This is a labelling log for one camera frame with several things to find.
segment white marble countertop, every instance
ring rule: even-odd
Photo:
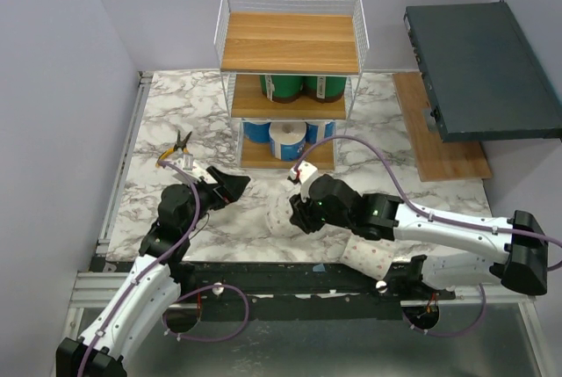
[[[335,262],[342,255],[349,233],[341,229],[325,226],[320,232],[303,235],[287,223],[272,234],[265,221],[267,206],[280,194],[294,191],[286,180],[287,172],[240,170],[234,165],[235,142],[218,71],[171,71],[154,76],[111,233],[108,260],[137,256],[141,239],[155,220],[162,189],[178,182],[171,171],[155,167],[156,158],[175,141],[178,129],[182,135],[193,131],[188,149],[201,163],[252,178],[237,203],[211,212],[208,225],[192,240],[185,259],[318,263]],[[490,215],[480,179],[420,181],[391,75],[364,74],[348,133],[384,150],[413,201],[463,214]],[[334,175],[359,192],[397,193],[382,163],[353,141],[342,141]],[[397,257],[455,252],[428,244],[395,244]]]

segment wooden plank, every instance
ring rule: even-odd
[[[393,78],[420,180],[491,178],[479,142],[442,142],[438,133],[430,133],[422,112],[429,101],[420,74],[399,73]]]
[[[353,18],[233,12],[220,68],[234,72],[358,74]]]
[[[329,141],[315,149],[306,159],[320,170],[334,170],[334,144]],[[286,169],[295,162],[284,162],[276,159],[270,151],[269,144],[252,142],[247,138],[242,141],[241,167],[250,169]]]
[[[334,103],[319,103],[301,96],[291,103],[277,103],[262,94],[260,77],[237,75],[232,103],[233,118],[345,120],[345,98]]]

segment wooden shelf board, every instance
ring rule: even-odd
[[[305,149],[308,149],[310,144],[306,144]],[[306,158],[307,162],[312,163],[320,170],[334,170],[334,144],[329,141],[326,144],[319,146],[315,149],[309,157]],[[284,162],[276,159],[270,151],[268,143],[260,144],[252,142],[247,138],[242,140],[242,158],[241,167],[249,169],[287,169],[289,170],[295,162]]]
[[[442,142],[438,133],[430,133],[423,117],[423,109],[429,107],[428,95],[420,74],[399,73],[393,78],[420,180],[491,178],[479,142]]]
[[[233,72],[358,74],[353,17],[232,12],[220,68]]]
[[[259,76],[236,75],[233,118],[345,120],[345,98],[319,103],[305,95],[291,103],[277,103],[262,94]]]

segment green can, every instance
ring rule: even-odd
[[[269,100],[290,103],[300,96],[303,76],[260,76],[262,93]]]
[[[345,92],[345,76],[307,76],[305,94],[321,103],[335,102]]]

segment blue can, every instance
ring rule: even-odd
[[[287,162],[297,160],[305,148],[305,122],[273,122],[270,127],[271,154]]]
[[[317,141],[334,135],[335,121],[315,120],[306,123],[306,142],[315,144]]]
[[[265,120],[244,121],[244,135],[253,142],[270,142],[270,122]]]

